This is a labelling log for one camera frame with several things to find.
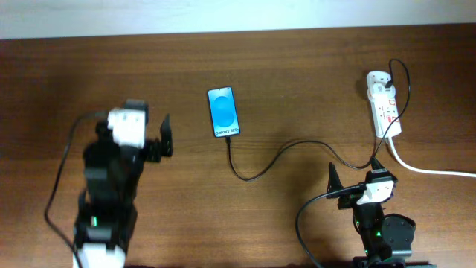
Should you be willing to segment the blue Samsung Galaxy smartphone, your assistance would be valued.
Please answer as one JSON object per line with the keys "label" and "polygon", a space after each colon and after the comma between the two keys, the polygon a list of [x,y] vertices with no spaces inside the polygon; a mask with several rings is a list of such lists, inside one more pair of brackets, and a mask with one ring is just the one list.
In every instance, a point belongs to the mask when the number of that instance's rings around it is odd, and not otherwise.
{"label": "blue Samsung Galaxy smartphone", "polygon": [[227,86],[208,90],[208,103],[214,136],[223,138],[239,135],[239,119],[232,88]]}

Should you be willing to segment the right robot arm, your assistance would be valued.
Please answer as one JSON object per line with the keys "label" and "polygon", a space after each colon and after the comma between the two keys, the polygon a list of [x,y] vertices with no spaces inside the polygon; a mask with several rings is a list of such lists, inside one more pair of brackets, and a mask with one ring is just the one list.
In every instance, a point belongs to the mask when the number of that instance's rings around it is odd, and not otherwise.
{"label": "right robot arm", "polygon": [[412,255],[416,223],[401,214],[385,214],[382,204],[393,197],[398,179],[377,160],[365,180],[344,187],[335,165],[329,164],[327,193],[338,200],[338,209],[353,211],[353,225],[363,243],[365,256],[355,257],[353,267],[405,267]]}

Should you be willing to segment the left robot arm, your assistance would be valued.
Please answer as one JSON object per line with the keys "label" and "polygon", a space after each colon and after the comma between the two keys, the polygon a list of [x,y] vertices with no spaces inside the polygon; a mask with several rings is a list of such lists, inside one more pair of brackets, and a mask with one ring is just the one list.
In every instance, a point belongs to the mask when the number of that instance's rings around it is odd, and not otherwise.
{"label": "left robot arm", "polygon": [[164,118],[154,139],[146,137],[148,120],[145,101],[127,100],[97,122],[97,140],[83,151],[86,188],[74,222],[74,267],[124,267],[144,165],[173,154],[170,119]]}

